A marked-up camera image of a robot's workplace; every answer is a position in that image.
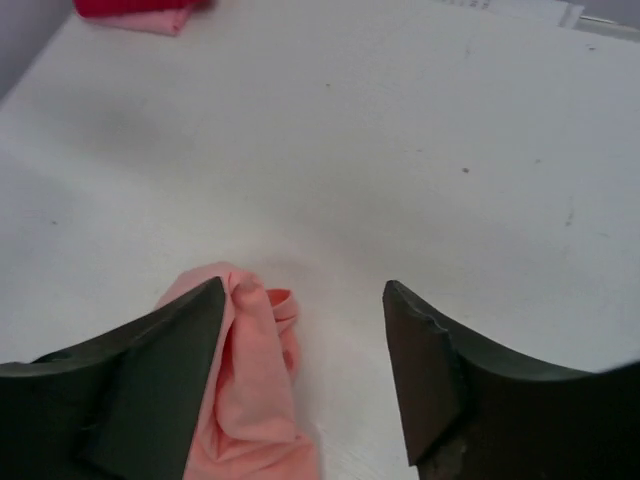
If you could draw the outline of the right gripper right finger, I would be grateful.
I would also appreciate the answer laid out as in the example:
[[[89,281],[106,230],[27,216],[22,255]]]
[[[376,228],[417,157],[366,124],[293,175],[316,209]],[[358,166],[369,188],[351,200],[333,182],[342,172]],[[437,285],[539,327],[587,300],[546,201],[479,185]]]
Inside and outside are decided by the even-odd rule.
[[[422,479],[635,479],[639,366],[591,373],[501,345],[399,281],[386,340],[409,464]]]

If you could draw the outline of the salmon pink t shirt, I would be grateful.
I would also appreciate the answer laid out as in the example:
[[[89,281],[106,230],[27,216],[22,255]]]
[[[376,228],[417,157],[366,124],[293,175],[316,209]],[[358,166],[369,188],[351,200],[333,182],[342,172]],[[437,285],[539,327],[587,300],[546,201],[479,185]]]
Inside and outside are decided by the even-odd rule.
[[[222,281],[224,314],[185,478],[319,478],[317,447],[296,417],[301,350],[294,294],[220,262],[180,274],[158,304],[212,278]]]

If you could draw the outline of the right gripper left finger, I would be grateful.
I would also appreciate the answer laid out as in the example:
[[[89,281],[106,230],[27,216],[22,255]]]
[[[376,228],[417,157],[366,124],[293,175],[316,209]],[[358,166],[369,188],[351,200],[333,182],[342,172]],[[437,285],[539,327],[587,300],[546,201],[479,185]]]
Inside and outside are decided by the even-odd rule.
[[[224,306],[214,277],[98,337],[2,364],[2,478],[182,478]]]

